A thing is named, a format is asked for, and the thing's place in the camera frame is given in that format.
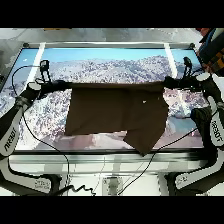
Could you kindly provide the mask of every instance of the folded garment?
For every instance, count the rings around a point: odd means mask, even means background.
[[[65,135],[127,131],[124,141],[146,155],[165,131],[163,92],[163,82],[73,84]]]

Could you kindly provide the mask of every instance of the display screen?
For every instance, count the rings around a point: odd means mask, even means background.
[[[189,57],[193,70],[201,67],[193,50],[171,50],[177,77],[184,73],[184,57]],[[32,65],[38,49],[23,49],[7,82],[0,93],[0,116],[4,115],[15,102],[12,88],[12,73],[21,66]],[[52,80],[99,83],[142,83],[162,81],[165,76],[173,77],[170,61],[165,49],[120,49],[120,48],[47,48],[41,60],[50,61],[49,73]],[[19,70],[14,77],[18,93],[25,88],[27,80],[41,78],[39,69],[32,77],[32,68]],[[64,136],[69,110],[71,90],[54,92],[42,100],[35,101],[26,111],[27,123],[37,138],[59,150],[131,149],[123,141],[126,131],[99,133],[82,136]],[[169,105],[169,115],[164,134],[154,148],[168,144],[196,126],[189,116],[195,107],[207,106],[201,93],[190,93],[165,89],[164,99]],[[20,138],[16,150],[51,150],[52,148],[35,140],[20,123]],[[195,131],[170,148],[202,147],[200,134]]]

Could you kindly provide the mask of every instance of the landscape picture on screen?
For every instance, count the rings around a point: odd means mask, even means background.
[[[15,94],[11,85],[12,72],[24,65],[32,65],[38,49],[24,49],[14,65],[0,93],[0,116],[14,104]],[[172,50],[177,68],[177,77],[183,76],[183,57],[189,57],[193,70],[200,68],[193,50]],[[109,48],[55,48],[45,49],[42,60],[50,61],[52,80],[99,83],[142,83],[162,81],[172,76],[164,49],[109,49]],[[20,93],[26,85],[31,68],[21,69],[15,76],[15,87]],[[35,78],[40,78],[39,70]],[[99,133],[82,136],[64,136],[65,123],[70,104],[71,90],[54,92],[36,101],[25,113],[30,129],[41,140],[59,150],[131,149],[123,141],[126,131]],[[204,107],[206,102],[201,93],[189,93],[165,89],[164,99],[169,105],[169,116],[164,134],[154,148],[168,144],[194,129],[195,123],[189,116],[195,107]],[[51,150],[51,147],[35,140],[23,121],[20,123],[20,138],[17,150]],[[194,132],[185,139],[169,146],[171,148],[202,147],[200,134]]]

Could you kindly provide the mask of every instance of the screen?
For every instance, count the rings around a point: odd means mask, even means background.
[[[13,106],[15,94],[11,78],[12,73],[21,66],[32,65],[38,49],[23,49],[20,53],[7,82],[0,93],[0,116]],[[201,65],[194,50],[171,50],[177,71],[176,77],[184,73],[184,57],[189,57],[193,71]],[[71,82],[99,83],[142,83],[164,80],[172,76],[173,68],[165,49],[118,49],[118,48],[48,48],[41,60],[49,60],[49,73],[52,80]],[[14,76],[18,93],[22,92],[27,80],[41,78],[39,69],[34,77],[32,68],[23,68]],[[26,111],[27,123],[37,138],[59,150],[96,150],[96,149],[131,149],[123,141],[126,131],[99,133],[82,136],[64,136],[66,117],[70,104],[71,90],[54,92],[42,100],[35,101]],[[168,144],[196,126],[189,116],[195,107],[207,106],[201,93],[165,89],[164,99],[169,105],[169,114],[164,134],[154,148]],[[16,150],[51,150],[49,146],[35,140],[23,121],[20,123],[20,138]],[[170,148],[203,147],[200,134],[195,131]]]

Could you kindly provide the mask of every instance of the floor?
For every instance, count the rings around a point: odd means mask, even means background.
[[[190,42],[198,45],[200,33],[194,28],[0,28],[0,39],[24,42],[121,41],[121,42]]]

